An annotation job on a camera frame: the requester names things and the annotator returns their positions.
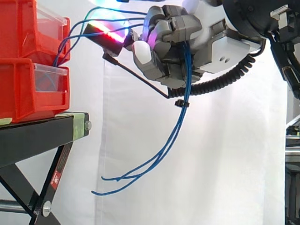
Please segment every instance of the black coiled cable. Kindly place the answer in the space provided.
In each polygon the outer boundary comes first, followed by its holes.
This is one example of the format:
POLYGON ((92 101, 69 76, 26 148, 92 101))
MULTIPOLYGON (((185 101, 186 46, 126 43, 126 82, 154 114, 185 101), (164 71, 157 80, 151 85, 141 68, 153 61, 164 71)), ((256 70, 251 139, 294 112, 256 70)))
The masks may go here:
MULTIPOLYGON (((248 54, 241 62, 239 62, 232 70, 224 75, 213 79, 211 81, 192 85, 191 95, 202 95, 210 92, 220 90, 228 85, 236 82, 243 77, 249 69, 252 67, 252 63, 255 63, 256 56, 262 54, 265 49, 266 42, 262 42, 262 47, 257 53, 248 54)), ((168 89, 169 98, 176 98, 184 96, 185 88, 168 89)))

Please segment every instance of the white curtain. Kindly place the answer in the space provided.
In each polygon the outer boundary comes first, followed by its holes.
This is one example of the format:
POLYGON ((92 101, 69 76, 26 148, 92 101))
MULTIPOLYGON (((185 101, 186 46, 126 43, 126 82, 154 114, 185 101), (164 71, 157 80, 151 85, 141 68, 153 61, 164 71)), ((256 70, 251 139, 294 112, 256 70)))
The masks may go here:
MULTIPOLYGON (((132 2, 122 9, 145 12, 150 5, 132 2)), ((126 190, 99 197, 96 224, 284 224, 287 90, 269 48, 235 84, 192 97, 164 161, 126 190)), ((131 53, 118 60, 138 72, 131 53)), ((104 78, 98 192, 126 184, 100 177, 123 175, 155 155, 180 113, 175 99, 163 99, 108 62, 104 78)))

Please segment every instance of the bolt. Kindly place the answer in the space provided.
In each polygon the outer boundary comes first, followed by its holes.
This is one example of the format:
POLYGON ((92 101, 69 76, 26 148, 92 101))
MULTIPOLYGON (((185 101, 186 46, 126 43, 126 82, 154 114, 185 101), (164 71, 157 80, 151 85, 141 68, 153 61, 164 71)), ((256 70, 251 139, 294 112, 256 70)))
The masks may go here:
POLYGON ((51 202, 47 201, 44 203, 42 208, 42 215, 43 217, 48 217, 51 213, 51 202))
POLYGON ((85 128, 85 130, 90 131, 92 129, 91 121, 86 121, 84 124, 84 128, 85 128))
POLYGON ((253 6, 249 6, 249 7, 248 7, 248 11, 249 11, 249 12, 253 12, 253 11, 254 11, 254 7, 253 7, 253 6))

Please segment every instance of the metal frame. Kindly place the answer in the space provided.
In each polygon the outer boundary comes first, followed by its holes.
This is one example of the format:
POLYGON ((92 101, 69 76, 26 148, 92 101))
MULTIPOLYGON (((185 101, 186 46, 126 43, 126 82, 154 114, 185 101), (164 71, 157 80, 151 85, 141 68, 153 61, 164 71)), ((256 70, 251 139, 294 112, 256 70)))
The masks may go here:
MULTIPOLYGON (((298 125, 300 115, 287 123, 286 129, 298 125)), ((297 196, 300 184, 300 137, 286 136, 285 143, 285 224, 300 225, 300 209, 297 208, 297 196)))
POLYGON ((0 126, 0 183, 15 199, 0 200, 0 211, 28 214, 31 217, 29 225, 60 225, 51 213, 51 203, 73 141, 89 135, 89 130, 87 113, 66 113, 49 120, 0 126), (57 147, 38 194, 16 163, 57 147))

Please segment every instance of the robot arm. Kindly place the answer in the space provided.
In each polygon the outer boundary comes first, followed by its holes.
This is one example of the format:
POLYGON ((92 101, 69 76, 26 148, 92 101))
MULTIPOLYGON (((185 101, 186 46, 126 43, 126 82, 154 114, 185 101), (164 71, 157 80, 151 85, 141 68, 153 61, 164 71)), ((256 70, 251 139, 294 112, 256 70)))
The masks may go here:
POLYGON ((184 0, 183 7, 151 7, 132 50, 145 77, 176 90, 185 87, 180 42, 190 43, 195 83, 204 72, 239 64, 251 67, 253 60, 243 60, 266 39, 283 78, 300 98, 300 64, 294 55, 294 45, 300 42, 298 1, 184 0))

